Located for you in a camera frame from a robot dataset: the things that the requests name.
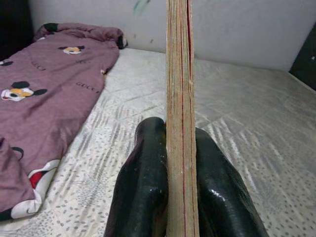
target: wall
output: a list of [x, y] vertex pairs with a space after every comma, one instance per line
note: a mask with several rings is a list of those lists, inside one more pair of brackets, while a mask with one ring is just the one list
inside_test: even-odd
[[[165, 0], [30, 0], [34, 28], [121, 28], [132, 48], [165, 51]], [[316, 20], [316, 0], [193, 0], [197, 57], [288, 71]]]

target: pink blanket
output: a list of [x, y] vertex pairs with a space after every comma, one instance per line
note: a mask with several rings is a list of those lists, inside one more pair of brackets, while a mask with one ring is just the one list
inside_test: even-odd
[[0, 62], [0, 221], [38, 212], [124, 48], [117, 28], [46, 24]]

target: white mattress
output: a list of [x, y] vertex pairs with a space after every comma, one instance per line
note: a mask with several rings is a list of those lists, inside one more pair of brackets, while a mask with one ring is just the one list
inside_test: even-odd
[[[316, 94], [287, 73], [196, 61], [196, 121], [240, 172], [272, 237], [316, 237]], [[124, 49], [40, 212], [0, 236], [102, 237], [137, 124], [165, 119], [165, 55]]]

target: mattress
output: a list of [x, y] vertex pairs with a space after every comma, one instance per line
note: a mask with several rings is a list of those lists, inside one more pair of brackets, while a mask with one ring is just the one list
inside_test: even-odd
[[[272, 237], [316, 237], [316, 93], [288, 73], [196, 60], [196, 125], [240, 172]], [[31, 218], [0, 236], [102, 237], [143, 119], [165, 119], [165, 55], [124, 49]]]

